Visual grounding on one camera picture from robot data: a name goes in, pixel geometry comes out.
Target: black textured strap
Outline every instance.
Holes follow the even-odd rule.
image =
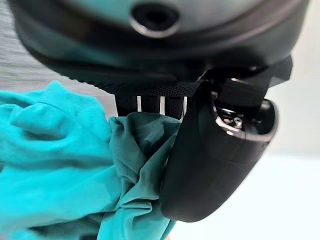
[[[160,96],[142,96],[141,111],[146,113],[160,113]]]
[[[115,96],[116,109],[119,117],[126,117],[130,113],[138,111],[136,96]]]
[[[166,116],[181,119],[184,109],[184,97],[166,97],[164,109]]]

